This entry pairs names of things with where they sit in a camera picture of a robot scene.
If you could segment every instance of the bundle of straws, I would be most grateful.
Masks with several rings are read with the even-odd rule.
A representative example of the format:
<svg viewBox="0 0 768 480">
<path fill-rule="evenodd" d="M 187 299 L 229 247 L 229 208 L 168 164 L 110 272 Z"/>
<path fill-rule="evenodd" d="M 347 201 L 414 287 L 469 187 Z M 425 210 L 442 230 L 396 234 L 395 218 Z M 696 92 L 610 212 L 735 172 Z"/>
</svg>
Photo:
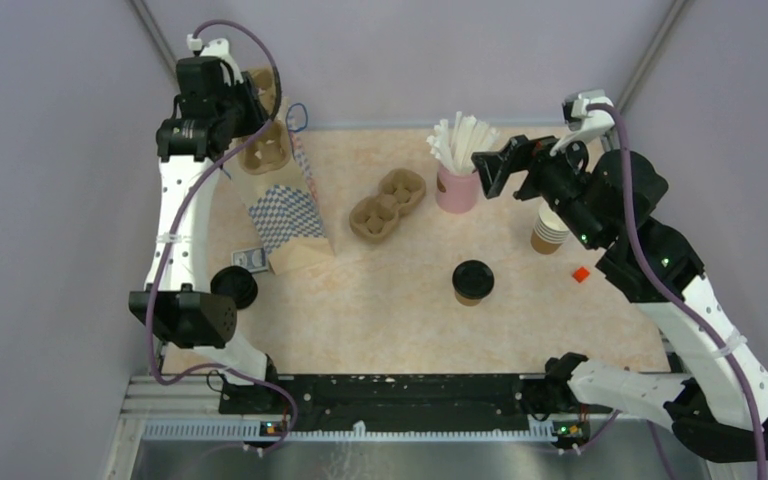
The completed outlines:
<svg viewBox="0 0 768 480">
<path fill-rule="evenodd" d="M 490 124 L 477 120 L 473 115 L 464 117 L 463 112 L 458 112 L 451 134 L 449 120 L 444 118 L 439 125 L 434 125 L 434 135 L 429 135 L 426 142 L 431 145 L 431 154 L 446 170 L 465 176 L 475 170 L 472 152 L 490 150 L 498 139 L 499 131 L 490 128 Z"/>
</svg>

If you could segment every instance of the white plastic clip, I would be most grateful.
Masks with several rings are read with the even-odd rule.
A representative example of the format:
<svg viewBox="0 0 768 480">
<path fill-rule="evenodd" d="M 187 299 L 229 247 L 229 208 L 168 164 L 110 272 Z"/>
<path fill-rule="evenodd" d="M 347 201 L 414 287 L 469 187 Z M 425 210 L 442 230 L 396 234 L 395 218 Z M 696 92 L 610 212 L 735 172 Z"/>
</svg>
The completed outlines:
<svg viewBox="0 0 768 480">
<path fill-rule="evenodd" d="M 184 236 L 177 233 L 171 234 L 166 232 L 157 236 L 157 243 L 181 243 L 184 241 Z"/>
<path fill-rule="evenodd" d="M 714 358 L 722 358 L 727 355 L 731 355 L 732 352 L 737 350 L 741 345 L 746 344 L 746 337 L 740 334 L 739 331 L 737 331 L 737 327 L 735 327 L 734 330 L 731 331 L 731 335 L 726 339 L 726 346 L 719 350 L 714 350 L 713 357 Z"/>
<path fill-rule="evenodd" d="M 194 37 L 192 33 L 188 33 L 187 48 L 193 53 L 200 52 L 204 49 L 204 41 L 198 37 Z"/>
</svg>

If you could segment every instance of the gray floor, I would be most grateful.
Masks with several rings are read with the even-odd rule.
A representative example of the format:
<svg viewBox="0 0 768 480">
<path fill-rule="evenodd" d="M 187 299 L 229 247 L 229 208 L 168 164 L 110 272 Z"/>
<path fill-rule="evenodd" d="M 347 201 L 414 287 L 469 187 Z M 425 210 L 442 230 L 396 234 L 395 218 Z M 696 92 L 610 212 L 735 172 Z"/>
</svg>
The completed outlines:
<svg viewBox="0 0 768 480">
<path fill-rule="evenodd" d="M 708 479 L 704 462 L 660 431 L 678 478 Z M 132 480 L 668 480 L 645 424 L 620 420 L 581 457 L 514 443 L 293 443 L 260 460 L 240 448 L 199 458 L 213 442 L 143 442 Z"/>
</svg>

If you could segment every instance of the table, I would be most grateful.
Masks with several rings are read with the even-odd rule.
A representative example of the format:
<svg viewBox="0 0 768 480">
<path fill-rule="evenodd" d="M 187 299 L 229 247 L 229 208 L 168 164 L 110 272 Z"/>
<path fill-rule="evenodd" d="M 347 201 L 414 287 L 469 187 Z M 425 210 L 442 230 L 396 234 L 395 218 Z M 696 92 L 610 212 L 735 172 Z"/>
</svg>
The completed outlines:
<svg viewBox="0 0 768 480">
<path fill-rule="evenodd" d="M 283 275 L 256 274 L 260 293 L 238 314 L 238 334 L 269 354 L 280 373 L 542 372 L 549 357 L 584 353 L 636 371 L 669 371 L 662 340 L 648 320 L 595 270 L 600 252 L 569 239 L 554 255 L 534 252 L 529 237 L 540 200 L 505 192 L 464 215 L 434 201 L 437 164 L 428 129 L 310 131 L 302 141 L 314 171 L 334 260 Z M 561 136 L 564 128 L 503 128 L 511 135 Z M 591 165 L 601 146 L 589 146 Z M 349 211 L 376 192 L 396 167 L 421 174 L 428 195 L 380 245 L 349 229 Z M 245 207 L 227 178 L 214 195 L 208 266 L 259 245 Z M 496 277 L 476 307 L 454 298 L 451 275 L 479 259 Z M 593 273 L 577 283 L 580 266 Z M 166 373 L 205 359 L 170 345 Z"/>
</svg>

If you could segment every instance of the stack of paper cups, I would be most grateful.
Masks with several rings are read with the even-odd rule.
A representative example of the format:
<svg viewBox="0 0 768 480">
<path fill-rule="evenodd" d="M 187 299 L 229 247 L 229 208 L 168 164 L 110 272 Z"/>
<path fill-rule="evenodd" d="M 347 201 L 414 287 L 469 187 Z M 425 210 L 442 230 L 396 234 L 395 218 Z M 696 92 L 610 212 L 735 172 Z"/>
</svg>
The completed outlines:
<svg viewBox="0 0 768 480">
<path fill-rule="evenodd" d="M 555 253 L 569 236 L 569 228 L 561 217 L 543 202 L 537 211 L 537 221 L 531 232 L 531 246 L 537 253 L 549 255 Z"/>
</svg>

